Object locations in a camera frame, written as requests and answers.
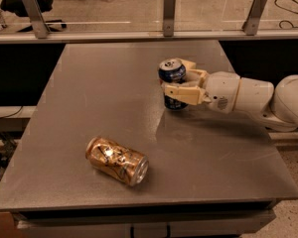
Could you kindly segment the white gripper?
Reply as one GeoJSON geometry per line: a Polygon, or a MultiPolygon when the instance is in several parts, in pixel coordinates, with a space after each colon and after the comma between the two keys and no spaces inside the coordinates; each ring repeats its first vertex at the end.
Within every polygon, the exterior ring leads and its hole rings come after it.
{"type": "Polygon", "coordinates": [[[190,105],[207,102],[210,110],[225,114],[233,110],[239,88],[239,75],[225,71],[209,75],[205,70],[198,69],[193,61],[181,59],[181,62],[186,69],[185,82],[191,87],[166,84],[164,93],[168,97],[190,105]]]}

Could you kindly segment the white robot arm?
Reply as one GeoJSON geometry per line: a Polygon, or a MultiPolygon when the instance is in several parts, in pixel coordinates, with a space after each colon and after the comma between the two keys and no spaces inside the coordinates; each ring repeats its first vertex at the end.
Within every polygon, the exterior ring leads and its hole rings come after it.
{"type": "Polygon", "coordinates": [[[220,113],[242,112],[277,131],[298,128],[298,74],[286,76],[274,85],[234,72],[209,73],[184,59],[162,61],[158,74],[169,109],[203,104],[220,113]]]}

